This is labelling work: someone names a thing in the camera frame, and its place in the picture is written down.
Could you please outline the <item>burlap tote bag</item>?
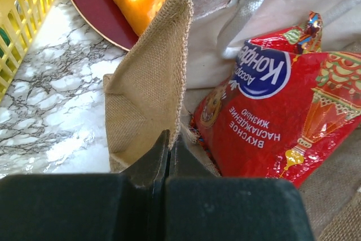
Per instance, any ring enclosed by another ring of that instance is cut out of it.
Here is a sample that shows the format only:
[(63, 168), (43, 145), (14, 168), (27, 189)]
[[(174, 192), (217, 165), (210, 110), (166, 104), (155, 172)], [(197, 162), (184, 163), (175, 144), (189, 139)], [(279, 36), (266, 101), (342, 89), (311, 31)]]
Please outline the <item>burlap tote bag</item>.
[[(288, 24), (303, 10), (323, 4), (326, 52), (341, 51), (359, 19), (360, 0), (192, 0), (185, 55), (129, 53), (104, 82), (105, 124), (113, 159), (132, 164), (170, 132), (181, 129), (187, 89), (214, 90), (228, 79), (239, 49), (229, 43), (242, 28), (258, 33)], [(360, 182), (360, 155), (325, 159), (300, 186), (284, 178), (172, 177), (166, 189), (167, 240), (313, 240), (297, 187), (309, 208), (329, 219), (320, 240), (360, 239), (360, 194), (337, 201)]]

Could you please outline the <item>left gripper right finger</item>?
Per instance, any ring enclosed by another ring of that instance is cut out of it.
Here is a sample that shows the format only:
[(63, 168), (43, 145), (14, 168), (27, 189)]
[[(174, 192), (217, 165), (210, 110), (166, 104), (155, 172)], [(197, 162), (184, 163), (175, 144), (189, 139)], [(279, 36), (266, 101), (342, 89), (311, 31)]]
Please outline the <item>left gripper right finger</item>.
[(169, 177), (215, 178), (190, 151), (183, 136), (179, 136), (170, 151)]

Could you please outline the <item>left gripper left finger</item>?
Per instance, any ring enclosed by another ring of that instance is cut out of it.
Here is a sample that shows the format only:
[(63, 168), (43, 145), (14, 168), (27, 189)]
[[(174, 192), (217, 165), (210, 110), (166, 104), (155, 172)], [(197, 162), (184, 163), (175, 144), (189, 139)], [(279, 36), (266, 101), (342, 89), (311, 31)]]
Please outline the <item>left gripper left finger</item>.
[(153, 190), (161, 187), (168, 174), (170, 132), (164, 130), (154, 145), (133, 165), (124, 170), (130, 182), (138, 189)]

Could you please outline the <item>red Konfeti candy bag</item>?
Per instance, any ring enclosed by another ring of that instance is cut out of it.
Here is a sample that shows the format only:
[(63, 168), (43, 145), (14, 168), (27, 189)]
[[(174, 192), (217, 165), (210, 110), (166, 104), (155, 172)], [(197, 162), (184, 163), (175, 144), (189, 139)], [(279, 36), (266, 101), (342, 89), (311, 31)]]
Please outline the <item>red Konfeti candy bag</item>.
[(295, 186), (360, 124), (360, 54), (321, 50), (323, 19), (246, 40), (190, 126), (224, 177)]

